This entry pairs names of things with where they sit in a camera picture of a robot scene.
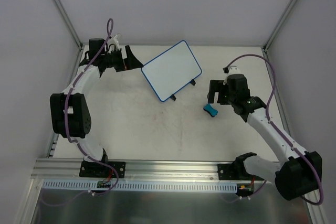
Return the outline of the blue whiteboard eraser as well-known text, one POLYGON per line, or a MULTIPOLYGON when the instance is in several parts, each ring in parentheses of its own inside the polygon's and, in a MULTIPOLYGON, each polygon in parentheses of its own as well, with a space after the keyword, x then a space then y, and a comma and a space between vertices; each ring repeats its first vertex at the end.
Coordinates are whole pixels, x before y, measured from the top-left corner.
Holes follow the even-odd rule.
POLYGON ((207 104, 203 107, 203 110, 207 112, 212 118, 214 118, 217 114, 218 111, 214 109, 211 104, 207 104))

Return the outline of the blue framed whiteboard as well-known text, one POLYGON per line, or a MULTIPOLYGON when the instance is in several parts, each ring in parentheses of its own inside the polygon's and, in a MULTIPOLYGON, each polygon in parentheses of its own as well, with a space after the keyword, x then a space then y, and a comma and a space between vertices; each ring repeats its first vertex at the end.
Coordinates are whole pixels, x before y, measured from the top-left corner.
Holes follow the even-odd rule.
POLYGON ((170 99, 202 74, 202 69, 185 40, 162 52, 141 68, 141 72, 161 102, 170 99))

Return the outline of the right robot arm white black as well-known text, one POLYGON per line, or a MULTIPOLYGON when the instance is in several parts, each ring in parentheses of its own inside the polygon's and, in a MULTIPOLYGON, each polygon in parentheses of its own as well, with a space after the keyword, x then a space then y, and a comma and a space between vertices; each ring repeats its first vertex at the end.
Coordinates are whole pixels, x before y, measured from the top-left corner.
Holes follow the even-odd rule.
POLYGON ((225 80, 211 80, 204 107, 211 116, 215 111, 211 104, 230 105, 245 123, 251 126, 272 149, 278 158, 274 163, 249 152, 236 157, 227 169, 240 179, 257 176, 275 184, 286 200, 304 198, 307 203, 318 206, 323 203, 322 158, 317 152, 308 152, 296 143, 271 119, 267 105, 259 97, 250 95, 247 79, 243 74, 232 74, 225 80), (319 200, 313 202, 305 195, 318 190, 319 200))

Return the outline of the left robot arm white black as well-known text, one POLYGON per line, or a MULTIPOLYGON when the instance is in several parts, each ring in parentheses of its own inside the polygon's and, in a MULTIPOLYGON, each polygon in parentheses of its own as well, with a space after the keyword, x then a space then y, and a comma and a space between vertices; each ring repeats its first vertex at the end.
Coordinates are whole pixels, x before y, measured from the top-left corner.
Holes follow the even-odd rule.
POLYGON ((90 39, 89 49, 74 79, 62 92, 50 96, 53 131, 75 144, 84 161, 92 163, 91 170, 99 177, 108 174, 110 165, 104 148, 89 136, 92 122, 86 95, 107 69, 121 72, 143 67, 130 46, 125 46, 125 52, 123 56, 117 39, 111 44, 102 38, 90 39))

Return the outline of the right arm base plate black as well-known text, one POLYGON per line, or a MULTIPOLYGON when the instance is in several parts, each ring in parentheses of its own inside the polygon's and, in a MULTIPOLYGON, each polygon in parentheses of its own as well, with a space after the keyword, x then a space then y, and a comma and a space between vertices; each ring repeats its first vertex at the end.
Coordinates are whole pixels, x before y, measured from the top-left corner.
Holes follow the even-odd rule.
POLYGON ((217 164, 219 180, 251 180, 253 176, 248 174, 242 164, 217 164))

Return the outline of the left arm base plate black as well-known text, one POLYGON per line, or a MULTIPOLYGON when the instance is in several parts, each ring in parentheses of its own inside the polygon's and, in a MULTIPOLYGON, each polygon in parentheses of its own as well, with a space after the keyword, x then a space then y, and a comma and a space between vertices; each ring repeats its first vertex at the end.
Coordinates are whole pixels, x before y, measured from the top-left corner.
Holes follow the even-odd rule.
POLYGON ((109 161, 108 165, 113 167, 115 171, 106 166, 97 164, 96 162, 82 161, 79 170, 79 177, 107 178, 111 175, 112 178, 116 178, 116 173, 118 173, 119 178, 124 178, 126 162, 109 161))

